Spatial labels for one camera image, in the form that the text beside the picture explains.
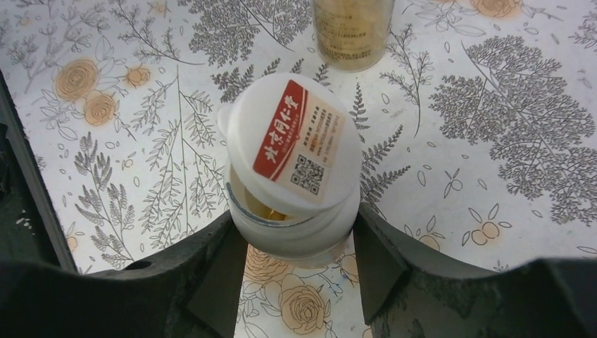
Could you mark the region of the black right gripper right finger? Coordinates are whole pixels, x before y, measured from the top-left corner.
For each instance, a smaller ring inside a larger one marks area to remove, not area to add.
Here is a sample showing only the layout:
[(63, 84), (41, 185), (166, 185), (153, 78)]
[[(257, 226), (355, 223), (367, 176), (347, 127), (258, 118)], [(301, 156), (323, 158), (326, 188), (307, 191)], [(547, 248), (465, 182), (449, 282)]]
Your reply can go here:
[(374, 337), (595, 337), (596, 261), (541, 258), (504, 273), (409, 237), (361, 205), (353, 226)]

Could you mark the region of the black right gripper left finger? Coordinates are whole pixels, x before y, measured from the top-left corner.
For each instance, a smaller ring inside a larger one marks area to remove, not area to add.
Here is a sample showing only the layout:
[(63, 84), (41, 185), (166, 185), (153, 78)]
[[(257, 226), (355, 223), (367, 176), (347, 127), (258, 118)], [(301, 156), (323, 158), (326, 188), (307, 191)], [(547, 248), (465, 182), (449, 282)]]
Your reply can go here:
[(232, 337), (247, 243), (229, 212), (123, 270), (1, 261), (3, 337)]

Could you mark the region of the white cap amber pill bottle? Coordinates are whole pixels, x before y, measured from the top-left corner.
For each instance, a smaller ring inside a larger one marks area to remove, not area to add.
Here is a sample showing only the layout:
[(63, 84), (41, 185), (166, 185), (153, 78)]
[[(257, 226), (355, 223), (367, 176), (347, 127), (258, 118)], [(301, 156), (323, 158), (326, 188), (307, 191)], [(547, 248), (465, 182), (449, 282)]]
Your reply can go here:
[(273, 73), (222, 107), (218, 124), (244, 239), (297, 267), (332, 263), (360, 204), (360, 136), (339, 98), (304, 75)]

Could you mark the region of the small amber pill bottle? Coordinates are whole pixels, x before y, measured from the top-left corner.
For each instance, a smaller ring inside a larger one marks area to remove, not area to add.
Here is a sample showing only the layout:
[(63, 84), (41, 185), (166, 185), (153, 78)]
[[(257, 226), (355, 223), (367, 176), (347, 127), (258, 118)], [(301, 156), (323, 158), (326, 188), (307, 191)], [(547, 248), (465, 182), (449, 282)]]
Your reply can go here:
[(311, 1), (318, 54), (346, 72), (370, 68), (384, 55), (394, 0)]

